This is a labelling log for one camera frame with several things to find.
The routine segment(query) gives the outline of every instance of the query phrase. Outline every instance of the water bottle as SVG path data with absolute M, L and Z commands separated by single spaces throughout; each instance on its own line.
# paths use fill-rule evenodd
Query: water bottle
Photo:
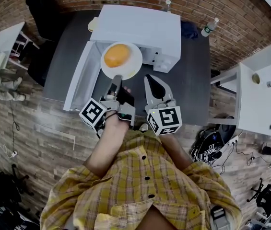
M 217 27 L 217 23 L 219 22 L 220 20 L 218 18 L 215 18 L 214 21 L 212 22 L 209 22 L 201 31 L 201 35 L 203 36 L 209 36 L 210 33 L 212 31 L 215 30 L 215 28 Z
M 166 7 L 162 8 L 161 11 L 170 13 L 170 4 L 172 3 L 172 1 L 171 0 L 166 0 L 165 3 L 166 3 Z

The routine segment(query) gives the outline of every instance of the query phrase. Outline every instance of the laminate floor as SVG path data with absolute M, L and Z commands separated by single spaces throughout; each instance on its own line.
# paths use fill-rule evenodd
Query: laminate floor
M 0 75 L 8 79 L 16 79 L 23 75 L 24 81 L 19 87 L 20 92 L 29 95 L 24 102 L 0 101 L 0 146 L 7 147 L 7 154 L 0 148 L 0 171 L 11 173 L 11 165 L 15 163 L 19 174 L 29 175 L 28 188 L 34 196 L 23 195 L 23 203 L 35 214 L 44 207 L 51 187 L 70 167 L 82 164 L 91 154 L 97 136 L 80 120 L 77 113 L 62 110 L 63 103 L 42 98 L 43 87 L 19 69 L 1 70 Z M 234 113 L 235 97 L 226 91 L 212 87 L 210 115 L 232 115 Z M 14 127 L 14 150 L 18 152 L 15 158 L 9 159 L 12 153 L 12 110 L 14 120 L 20 127 Z M 177 137 L 186 151 L 189 151 L 195 141 L 196 134 L 203 127 L 183 125 L 177 132 Z M 259 149 L 263 142 L 271 146 L 271 137 L 243 132 L 240 136 L 237 150 L 244 153 L 253 152 L 260 156 Z M 232 147 L 228 147 L 224 155 L 215 163 L 222 164 Z M 244 220 L 250 218 L 257 207 L 255 201 L 246 202 L 252 196 L 251 187 L 259 184 L 262 177 L 264 184 L 271 183 L 271 169 L 261 158 L 247 165 L 249 156 L 237 154 L 234 150 L 225 163 L 225 173 L 222 177 L 228 183 L 233 196 L 242 208 Z M 271 161 L 271 156 L 263 156 Z

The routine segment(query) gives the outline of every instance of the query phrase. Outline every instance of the pants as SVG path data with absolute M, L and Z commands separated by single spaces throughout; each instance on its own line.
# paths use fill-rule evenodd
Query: pants
M 3 101 L 19 100 L 21 95 L 15 91 L 18 87 L 16 81 L 2 82 L 2 79 L 0 78 L 0 87 L 6 89 L 6 90 L 0 89 L 0 100 Z

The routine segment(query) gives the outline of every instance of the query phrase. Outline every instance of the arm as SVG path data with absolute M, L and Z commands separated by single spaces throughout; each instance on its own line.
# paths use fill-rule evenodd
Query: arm
M 91 156 L 82 166 L 66 171 L 50 191 L 40 218 L 42 230 L 60 229 L 64 226 L 74 211 L 79 195 L 89 189 L 92 182 L 106 174 L 128 128 L 129 124 L 120 121 L 117 115 L 107 119 L 103 134 Z
M 236 226 L 239 226 L 242 219 L 241 210 L 221 176 L 203 162 L 194 163 L 173 135 L 159 136 L 159 138 L 175 166 L 208 194 L 212 204 L 219 205 L 230 213 Z
M 242 220 L 242 212 L 222 177 L 204 162 L 191 164 L 183 173 L 207 193 L 213 205 L 221 206 L 232 216 L 235 229 L 238 229 Z
M 163 135 L 159 136 L 159 138 L 162 142 L 164 149 L 179 170 L 183 171 L 185 168 L 189 167 L 193 163 L 193 160 L 183 150 L 174 135 Z

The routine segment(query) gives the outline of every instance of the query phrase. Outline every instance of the white desk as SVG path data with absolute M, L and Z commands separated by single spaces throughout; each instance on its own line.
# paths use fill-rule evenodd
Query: white desk
M 20 62 L 16 59 L 20 55 L 17 52 L 17 48 L 19 47 L 19 45 L 25 46 L 28 42 L 30 41 L 33 42 L 22 32 L 24 24 L 25 22 L 21 22 L 19 24 L 4 29 L 3 31 L 0 31 L 0 53 L 4 52 L 6 55 L 4 61 L 0 66 L 0 69 L 6 68 L 7 62 L 9 61 L 14 65 L 17 65 L 23 69 L 28 70 L 28 68 L 21 65 Z M 19 35 L 21 35 L 24 38 L 24 40 L 18 41 L 17 39 Z M 15 44 L 18 44 L 16 50 L 13 49 Z
M 236 110 L 234 119 L 209 118 L 209 123 L 236 125 L 236 128 L 271 135 L 271 87 L 261 79 L 252 80 L 255 72 L 239 63 L 237 67 L 211 79 L 211 84 L 236 79 Z

